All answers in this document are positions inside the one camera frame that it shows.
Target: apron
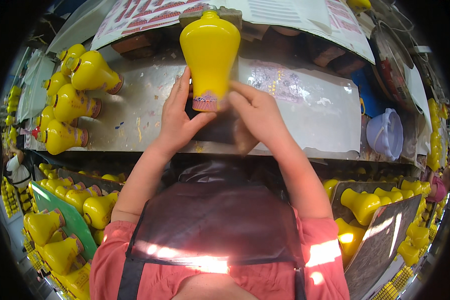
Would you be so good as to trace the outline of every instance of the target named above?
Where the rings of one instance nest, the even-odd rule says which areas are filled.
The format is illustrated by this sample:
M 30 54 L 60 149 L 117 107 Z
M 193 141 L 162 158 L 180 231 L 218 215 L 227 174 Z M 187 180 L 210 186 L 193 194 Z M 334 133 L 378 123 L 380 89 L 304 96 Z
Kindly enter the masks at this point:
M 239 176 L 230 183 L 212 173 L 189 169 L 180 175 L 185 182 L 145 203 L 126 251 L 118 300 L 137 299 L 145 264 L 200 266 L 204 257 L 227 266 L 294 262 L 295 299 L 306 299 L 293 208 L 264 185 Z

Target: person's left hand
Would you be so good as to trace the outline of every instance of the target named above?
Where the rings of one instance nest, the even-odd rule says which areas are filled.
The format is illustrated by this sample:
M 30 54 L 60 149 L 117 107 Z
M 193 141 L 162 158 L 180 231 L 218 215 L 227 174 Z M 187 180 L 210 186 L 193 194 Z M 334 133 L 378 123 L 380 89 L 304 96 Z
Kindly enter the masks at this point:
M 198 130 L 217 116 L 215 112 L 200 112 L 191 120 L 187 116 L 185 104 L 189 96 L 190 76 L 190 68 L 186 66 L 183 75 L 177 79 L 163 105 L 162 129 L 156 143 L 170 157 L 184 147 Z

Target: pink shirt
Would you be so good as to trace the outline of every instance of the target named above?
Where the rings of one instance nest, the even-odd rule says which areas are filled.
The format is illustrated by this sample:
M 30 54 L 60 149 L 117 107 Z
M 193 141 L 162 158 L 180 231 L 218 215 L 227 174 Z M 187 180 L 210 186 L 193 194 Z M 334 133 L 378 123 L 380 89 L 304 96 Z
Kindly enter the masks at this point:
M 438 178 L 437 176 L 433 177 L 432 184 L 437 185 L 437 192 L 435 193 L 435 197 L 428 196 L 426 198 L 426 200 L 429 202 L 437 202 L 438 203 L 445 198 L 445 195 L 447 195 L 447 189 L 445 189 L 442 179 Z
M 308 300 L 348 300 L 347 283 L 338 245 L 338 226 L 331 218 L 300 219 L 296 225 L 305 259 L 305 292 Z M 125 263 L 125 252 L 135 224 L 110 223 L 104 231 L 91 264 L 90 296 L 97 300 L 116 300 Z M 229 267 L 228 275 L 244 290 L 260 300 L 294 300 L 295 272 L 292 262 L 274 262 Z M 186 266 L 146 263 L 137 299 L 171 299 L 183 279 L 205 273 Z

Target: white shirt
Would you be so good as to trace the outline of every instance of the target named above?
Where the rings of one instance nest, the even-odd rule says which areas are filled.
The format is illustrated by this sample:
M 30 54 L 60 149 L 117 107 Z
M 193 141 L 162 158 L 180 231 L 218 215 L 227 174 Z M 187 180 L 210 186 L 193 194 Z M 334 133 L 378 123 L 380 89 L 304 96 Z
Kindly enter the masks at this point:
M 24 165 L 21 165 L 20 162 L 18 162 L 17 155 L 6 163 L 6 170 L 12 172 L 12 174 L 10 175 L 10 179 L 12 179 L 12 182 L 14 183 L 19 183 L 30 176 L 30 172 L 27 170 L 27 168 Z M 26 188 L 31 179 L 32 178 L 30 177 L 30 179 L 27 181 L 13 185 L 17 188 Z

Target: green board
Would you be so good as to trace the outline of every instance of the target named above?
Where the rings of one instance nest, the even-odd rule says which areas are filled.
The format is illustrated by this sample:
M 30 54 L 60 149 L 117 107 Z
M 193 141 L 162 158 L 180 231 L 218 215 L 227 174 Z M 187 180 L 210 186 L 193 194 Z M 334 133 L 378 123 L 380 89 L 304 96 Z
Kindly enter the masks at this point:
M 97 251 L 97 245 L 82 215 L 80 215 L 75 207 L 62 201 L 59 197 L 42 188 L 35 181 L 31 182 L 31 186 L 38 209 L 40 211 L 44 209 L 52 211 L 58 208 L 62 212 L 63 218 L 65 219 L 66 225 L 62 227 L 63 231 L 65 231 L 66 235 L 69 237 L 72 233 L 78 237 L 85 248 L 85 250 L 80 254 L 86 261 L 93 259 L 95 251 Z

